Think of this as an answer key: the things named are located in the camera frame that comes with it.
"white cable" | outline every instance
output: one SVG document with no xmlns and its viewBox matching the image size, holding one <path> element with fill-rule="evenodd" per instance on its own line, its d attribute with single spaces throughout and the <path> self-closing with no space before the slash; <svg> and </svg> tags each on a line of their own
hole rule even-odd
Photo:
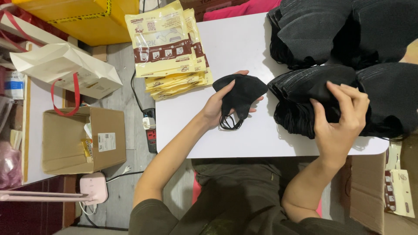
<svg viewBox="0 0 418 235">
<path fill-rule="evenodd" d="M 125 167 L 125 170 L 123 171 L 123 173 L 122 173 L 122 175 L 121 175 L 121 176 L 123 176 L 126 172 L 128 172 L 128 171 L 130 171 L 130 170 L 131 170 L 131 168 L 130 168 L 129 166 Z M 114 178 L 113 180 L 106 181 L 106 183 L 110 183 L 110 182 L 112 182 L 112 181 L 114 181 L 114 180 L 117 180 L 117 179 L 119 179 L 121 176 L 119 176 L 119 177 L 117 177 L 117 178 Z"/>
<path fill-rule="evenodd" d="M 95 205 L 94 205 L 94 211 L 93 211 L 93 213 L 91 213 L 91 214 L 87 213 L 87 212 L 84 210 L 83 205 L 81 204 L 81 202 L 79 202 L 79 204 L 80 204 L 81 210 L 82 210 L 82 211 L 83 211 L 86 215 L 93 215 L 94 213 L 96 213 L 96 210 L 97 210 L 97 204 L 95 204 Z"/>
</svg>

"table top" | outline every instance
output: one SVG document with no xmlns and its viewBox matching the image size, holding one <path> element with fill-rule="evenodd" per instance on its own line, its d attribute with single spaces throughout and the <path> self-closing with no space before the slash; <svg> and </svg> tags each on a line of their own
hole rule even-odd
<svg viewBox="0 0 418 235">
<path fill-rule="evenodd" d="M 271 26 L 266 13 L 197 23 L 214 80 L 239 70 L 249 70 L 265 84 L 288 72 L 286 65 L 270 57 Z M 157 150 L 161 151 L 203 108 L 215 93 L 212 87 L 196 88 L 155 103 Z M 233 158 L 274 156 L 316 156 L 315 141 L 289 134 L 275 123 L 278 99 L 268 91 L 264 100 L 251 107 L 238 130 L 209 130 L 195 145 L 188 158 Z M 389 142 L 375 137 L 358 137 L 350 155 L 379 154 Z"/>
</svg>

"black cable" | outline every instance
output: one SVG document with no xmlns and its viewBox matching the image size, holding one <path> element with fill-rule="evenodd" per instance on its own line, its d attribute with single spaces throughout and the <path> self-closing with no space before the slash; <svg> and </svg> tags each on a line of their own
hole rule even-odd
<svg viewBox="0 0 418 235">
<path fill-rule="evenodd" d="M 131 88 L 132 88 L 133 95 L 135 96 L 136 103 L 138 104 L 139 109 L 141 110 L 142 113 L 145 114 L 144 110 L 142 110 L 141 104 L 139 103 L 138 96 L 136 95 L 136 92 L 135 92 L 135 88 L 133 88 L 133 79 L 135 78 L 135 74 L 136 74 L 136 69 L 133 71 L 133 74 L 132 74 Z"/>
<path fill-rule="evenodd" d="M 90 224 L 92 224 L 92 226 L 94 228 L 99 228 L 99 226 L 97 226 L 95 223 L 93 223 L 93 221 L 91 221 L 90 218 L 87 215 L 86 215 L 86 219 L 90 222 Z"/>
<path fill-rule="evenodd" d="M 127 176 L 127 175 L 133 175 L 133 174 L 140 174 L 140 173 L 144 173 L 144 171 L 137 171 L 137 172 L 131 172 L 131 173 L 121 174 L 121 175 L 115 176 L 115 177 L 113 177 L 113 178 L 111 178 L 111 179 L 107 180 L 107 181 L 106 181 L 106 183 L 107 183 L 107 182 L 109 182 L 109 181 L 111 181 L 111 180 L 116 179 L 117 177 Z"/>
</svg>

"lamp base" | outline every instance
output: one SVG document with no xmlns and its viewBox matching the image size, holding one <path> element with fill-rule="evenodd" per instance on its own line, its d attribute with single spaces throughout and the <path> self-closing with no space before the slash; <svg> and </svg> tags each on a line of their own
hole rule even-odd
<svg viewBox="0 0 418 235">
<path fill-rule="evenodd" d="M 96 172 L 81 177 L 80 193 L 87 194 L 87 197 L 91 198 L 90 201 L 83 202 L 87 206 L 105 202 L 108 197 L 105 175 Z"/>
</svg>

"qr code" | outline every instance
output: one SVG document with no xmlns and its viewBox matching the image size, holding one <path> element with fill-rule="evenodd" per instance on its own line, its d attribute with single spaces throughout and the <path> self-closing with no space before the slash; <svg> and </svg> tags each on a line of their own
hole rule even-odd
<svg viewBox="0 0 418 235">
<path fill-rule="evenodd" d="M 148 31 L 155 31 L 155 22 L 148 22 L 147 23 L 148 26 Z"/>
</svg>

